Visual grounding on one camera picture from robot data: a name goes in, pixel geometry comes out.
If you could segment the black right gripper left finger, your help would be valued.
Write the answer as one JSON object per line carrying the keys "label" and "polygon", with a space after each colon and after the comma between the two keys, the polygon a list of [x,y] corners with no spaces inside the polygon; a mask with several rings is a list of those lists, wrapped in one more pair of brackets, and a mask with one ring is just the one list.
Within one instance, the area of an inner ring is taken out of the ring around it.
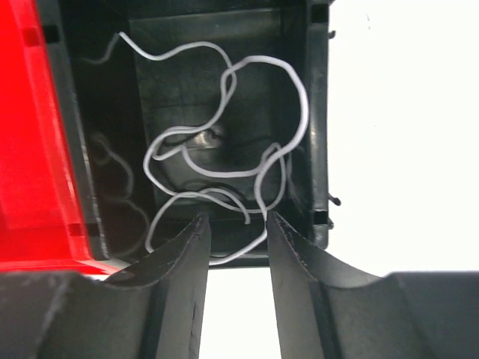
{"label": "black right gripper left finger", "polygon": [[74,271],[1,276],[3,358],[196,358],[209,218],[136,263],[94,280]]}

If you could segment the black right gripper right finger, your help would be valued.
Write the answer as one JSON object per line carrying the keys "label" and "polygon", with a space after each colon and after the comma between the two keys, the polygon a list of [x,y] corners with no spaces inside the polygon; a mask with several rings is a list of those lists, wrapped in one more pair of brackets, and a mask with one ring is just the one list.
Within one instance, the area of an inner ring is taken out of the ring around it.
{"label": "black right gripper right finger", "polygon": [[267,219],[283,358],[476,358],[478,274],[378,277],[318,248],[279,214]]}

